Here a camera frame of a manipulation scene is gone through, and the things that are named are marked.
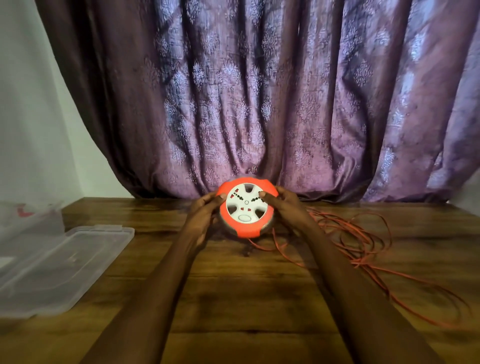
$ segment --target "white label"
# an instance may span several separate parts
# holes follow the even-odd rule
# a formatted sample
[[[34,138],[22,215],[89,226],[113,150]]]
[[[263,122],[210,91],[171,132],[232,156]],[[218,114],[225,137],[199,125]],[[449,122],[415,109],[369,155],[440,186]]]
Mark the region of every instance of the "white label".
[[[0,269],[10,264],[10,262],[13,261],[14,259],[15,257],[13,256],[0,256]]]

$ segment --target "person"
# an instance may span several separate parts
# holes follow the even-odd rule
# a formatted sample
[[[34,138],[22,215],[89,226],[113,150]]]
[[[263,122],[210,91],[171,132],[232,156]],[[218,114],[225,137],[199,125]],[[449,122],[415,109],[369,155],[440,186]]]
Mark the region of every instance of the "person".
[[[356,363],[443,363],[422,335],[385,299],[382,292],[328,240],[297,195],[277,187],[279,196],[260,192],[283,222],[312,251],[324,283],[322,295],[334,302],[337,325]],[[225,195],[209,193],[193,202],[175,242],[146,279],[140,292],[102,332],[81,364],[157,364],[167,341],[176,297],[197,249],[205,241]]]

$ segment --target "wood grain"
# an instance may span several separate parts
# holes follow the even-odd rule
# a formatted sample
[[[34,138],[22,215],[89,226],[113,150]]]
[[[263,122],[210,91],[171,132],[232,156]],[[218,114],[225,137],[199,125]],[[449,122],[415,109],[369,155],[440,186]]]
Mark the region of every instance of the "wood grain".
[[[64,209],[66,230],[120,224],[135,238],[69,312],[56,317],[0,320],[1,363],[77,363],[100,332],[136,292],[182,226],[189,203],[181,200],[84,198]],[[394,247],[376,264],[452,288],[474,313],[480,307],[480,218],[453,206],[428,204],[314,204],[350,218],[384,216]],[[375,216],[359,219],[386,236]],[[280,239],[294,238],[278,228]],[[260,244],[270,245],[265,237]],[[309,261],[302,244],[296,259]],[[452,304],[429,288],[385,277],[412,308],[440,320],[455,317]],[[465,315],[461,329],[442,329],[411,315],[447,363],[477,363],[480,320]],[[222,232],[198,255],[181,295],[162,363],[351,363],[315,276],[277,252],[252,250]]]

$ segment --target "purple curtain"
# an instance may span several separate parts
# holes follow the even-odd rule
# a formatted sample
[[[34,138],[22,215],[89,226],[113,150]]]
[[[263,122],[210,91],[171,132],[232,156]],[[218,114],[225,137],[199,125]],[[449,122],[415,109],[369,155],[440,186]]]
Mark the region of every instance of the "purple curtain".
[[[445,201],[480,166],[479,0],[36,0],[136,197],[254,173],[307,199]]]

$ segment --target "person's right hand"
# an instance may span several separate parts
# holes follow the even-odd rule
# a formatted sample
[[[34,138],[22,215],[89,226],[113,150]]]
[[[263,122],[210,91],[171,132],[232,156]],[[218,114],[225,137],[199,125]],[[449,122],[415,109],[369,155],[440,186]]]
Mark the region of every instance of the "person's right hand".
[[[283,187],[276,186],[278,197],[265,191],[258,193],[259,197],[276,209],[283,221],[294,231],[305,231],[310,226],[316,225],[315,220],[309,215],[296,193]]]

